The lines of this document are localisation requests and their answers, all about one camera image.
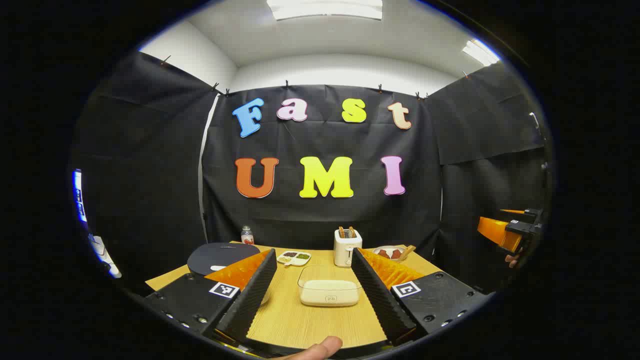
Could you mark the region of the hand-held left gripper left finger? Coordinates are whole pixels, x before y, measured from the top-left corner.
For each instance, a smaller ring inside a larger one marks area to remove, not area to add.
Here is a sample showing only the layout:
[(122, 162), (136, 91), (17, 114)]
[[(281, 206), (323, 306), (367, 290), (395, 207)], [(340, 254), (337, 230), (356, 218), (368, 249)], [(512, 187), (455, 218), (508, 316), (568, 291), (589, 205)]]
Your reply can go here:
[(145, 297), (145, 305), (187, 331), (235, 346), (247, 339), (276, 270), (276, 251), (262, 251), (207, 276), (186, 273)]

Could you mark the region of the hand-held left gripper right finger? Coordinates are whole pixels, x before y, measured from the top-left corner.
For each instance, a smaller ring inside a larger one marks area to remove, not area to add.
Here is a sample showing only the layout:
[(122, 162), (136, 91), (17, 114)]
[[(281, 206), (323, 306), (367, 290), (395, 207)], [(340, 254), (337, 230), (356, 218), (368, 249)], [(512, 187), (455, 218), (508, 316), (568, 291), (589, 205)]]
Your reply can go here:
[(361, 248), (353, 251), (351, 269), (393, 346), (448, 330), (489, 300), (446, 272), (421, 275)]

